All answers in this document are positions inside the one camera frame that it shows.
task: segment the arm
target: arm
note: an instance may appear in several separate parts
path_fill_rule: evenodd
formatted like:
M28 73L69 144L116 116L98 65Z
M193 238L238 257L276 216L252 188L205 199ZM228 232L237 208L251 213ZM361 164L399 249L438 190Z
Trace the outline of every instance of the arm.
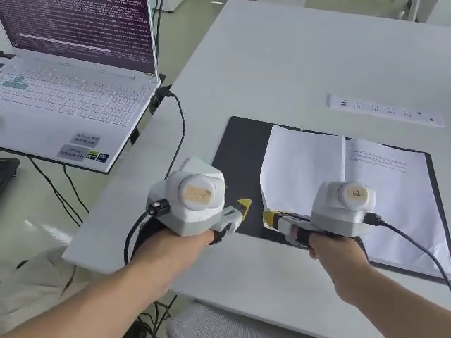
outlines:
M356 306L386 338L449 337L451 311L405 289L369 265L352 239L310 237L341 299Z
M193 237L164 230L143 244L129 265L19 325L4 338L121 338L213 238L210 230Z

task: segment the hand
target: hand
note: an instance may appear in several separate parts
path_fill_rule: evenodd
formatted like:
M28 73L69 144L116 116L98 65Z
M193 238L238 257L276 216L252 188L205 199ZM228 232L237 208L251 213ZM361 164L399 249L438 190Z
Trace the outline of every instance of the hand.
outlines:
M172 281L194 264L200 251L213 239L211 230L197 236L181 237L165 229L150 237L136 251L129 265L147 269L154 280L158 279L164 294Z
M312 234L309 240L310 256L319 259L335 284L338 296L354 305L360 283L375 271L365 253L351 238L330 238Z

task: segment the notebook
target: notebook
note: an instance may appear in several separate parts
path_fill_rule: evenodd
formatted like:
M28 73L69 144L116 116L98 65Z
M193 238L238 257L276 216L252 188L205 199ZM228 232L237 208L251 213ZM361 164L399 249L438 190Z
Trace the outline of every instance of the notebook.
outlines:
M265 207L310 215L323 181L359 181L376 191L374 212L429 249L451 275L447 225L439 213L428 154L363 139L272 126L261 165ZM362 237L370 261L440 277L422 251L384 227Z

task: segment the laptop sticker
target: laptop sticker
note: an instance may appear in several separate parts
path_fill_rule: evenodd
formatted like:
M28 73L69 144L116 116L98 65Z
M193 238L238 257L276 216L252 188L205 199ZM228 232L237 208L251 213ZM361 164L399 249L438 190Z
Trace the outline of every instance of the laptop sticker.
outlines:
M99 157L97 157L97 160L96 160L96 161L97 161L97 162L105 163L106 160L108 160L108 157L110 157L109 154L100 153L100 154L99 154Z
M58 157L66 160L72 160L77 162L83 162L89 149L82 146L73 146L71 144L64 144L63 148L58 152Z
M88 146L94 148L100 141L100 136L88 134L87 132L78 132L71 139L70 143L79 144L80 146Z
M100 153L99 153L98 151L95 151L95 150L89 150L88 153L87 153L87 155L86 155L86 158L87 158L88 160L95 160L99 154L100 154Z

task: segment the laptop screen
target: laptop screen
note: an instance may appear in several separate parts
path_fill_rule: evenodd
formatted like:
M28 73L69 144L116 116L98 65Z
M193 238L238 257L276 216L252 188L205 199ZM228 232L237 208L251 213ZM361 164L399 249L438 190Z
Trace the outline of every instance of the laptop screen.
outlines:
M15 48L155 74L147 0L0 0Z

